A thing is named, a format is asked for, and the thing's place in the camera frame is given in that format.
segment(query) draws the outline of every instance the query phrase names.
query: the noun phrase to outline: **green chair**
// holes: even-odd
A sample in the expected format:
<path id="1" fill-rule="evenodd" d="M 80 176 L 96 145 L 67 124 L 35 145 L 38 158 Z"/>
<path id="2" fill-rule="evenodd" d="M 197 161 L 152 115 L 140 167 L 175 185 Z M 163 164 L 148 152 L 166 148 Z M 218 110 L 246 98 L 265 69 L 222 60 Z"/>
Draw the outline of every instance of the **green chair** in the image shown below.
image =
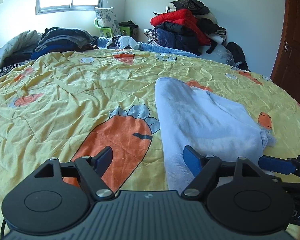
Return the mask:
<path id="1" fill-rule="evenodd" d="M 112 38 L 114 36 L 111 28 L 99 27 L 97 18 L 95 18 L 93 22 L 94 22 L 94 26 L 100 31 L 101 37 Z M 120 28 L 121 35 L 124 35 L 126 33 L 125 36 L 131 36 L 130 27 L 120 26 L 119 28 Z"/>

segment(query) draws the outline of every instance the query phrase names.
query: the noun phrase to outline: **black bag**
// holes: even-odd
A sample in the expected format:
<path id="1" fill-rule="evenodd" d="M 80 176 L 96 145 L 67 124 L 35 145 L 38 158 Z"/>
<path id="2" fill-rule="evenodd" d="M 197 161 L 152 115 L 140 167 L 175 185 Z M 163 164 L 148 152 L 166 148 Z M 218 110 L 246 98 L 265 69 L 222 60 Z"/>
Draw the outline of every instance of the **black bag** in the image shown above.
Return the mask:
<path id="1" fill-rule="evenodd" d="M 245 55 L 243 53 L 243 50 L 241 49 L 241 47 L 238 44 L 236 44 L 234 42 L 229 42 L 226 46 L 226 49 L 232 53 L 235 66 L 237 68 L 246 70 L 246 71 L 250 71 L 248 68 L 247 62 L 245 60 Z"/>

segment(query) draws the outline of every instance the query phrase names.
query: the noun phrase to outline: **pillow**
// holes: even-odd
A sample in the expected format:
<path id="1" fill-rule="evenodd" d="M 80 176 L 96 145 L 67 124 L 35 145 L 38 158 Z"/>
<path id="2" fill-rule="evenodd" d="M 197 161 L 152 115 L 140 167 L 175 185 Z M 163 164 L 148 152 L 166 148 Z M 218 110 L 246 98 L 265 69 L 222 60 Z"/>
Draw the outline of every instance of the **pillow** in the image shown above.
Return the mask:
<path id="1" fill-rule="evenodd" d="M 117 16 L 113 11 L 113 7 L 110 8 L 98 8 L 95 7 L 98 25 L 103 28 L 111 28 L 114 36 L 121 35 Z"/>

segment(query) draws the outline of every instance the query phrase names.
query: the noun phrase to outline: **bed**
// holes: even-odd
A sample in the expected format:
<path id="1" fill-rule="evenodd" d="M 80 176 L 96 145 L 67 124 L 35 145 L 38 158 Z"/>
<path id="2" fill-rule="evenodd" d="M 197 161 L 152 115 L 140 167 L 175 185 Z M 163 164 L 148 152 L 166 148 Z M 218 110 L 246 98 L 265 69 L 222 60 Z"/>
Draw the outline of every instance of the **bed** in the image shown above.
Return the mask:
<path id="1" fill-rule="evenodd" d="M 103 178 L 112 190 L 167 190 L 154 98 L 155 81 L 163 76 L 239 102 L 257 123 L 266 113 L 277 142 L 264 154 L 300 155 L 300 105 L 259 74 L 162 51 L 53 52 L 0 77 L 0 226 L 10 190 L 49 157 L 69 162 L 87 140 L 100 142 L 92 152 L 108 145 L 117 152 Z M 150 126 L 152 139 L 132 136 Z"/>

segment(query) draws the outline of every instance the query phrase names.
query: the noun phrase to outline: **door frame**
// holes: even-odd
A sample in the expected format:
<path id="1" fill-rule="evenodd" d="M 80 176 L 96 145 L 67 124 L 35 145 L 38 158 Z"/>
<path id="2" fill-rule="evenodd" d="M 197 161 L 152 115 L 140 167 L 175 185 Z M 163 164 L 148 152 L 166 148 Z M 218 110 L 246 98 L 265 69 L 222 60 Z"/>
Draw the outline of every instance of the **door frame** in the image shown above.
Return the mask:
<path id="1" fill-rule="evenodd" d="M 279 68 L 280 60 L 284 54 L 284 47 L 285 47 L 285 43 L 286 43 L 287 27 L 288 27 L 289 5 L 290 5 L 290 0 L 286 0 L 280 45 L 279 45 L 279 49 L 278 49 L 278 53 L 277 53 L 277 58 L 275 59 L 274 67 L 273 67 L 273 70 L 272 70 L 272 73 L 270 76 L 270 79 L 274 83 L 276 83 L 276 80 L 275 80 L 276 73 Z"/>

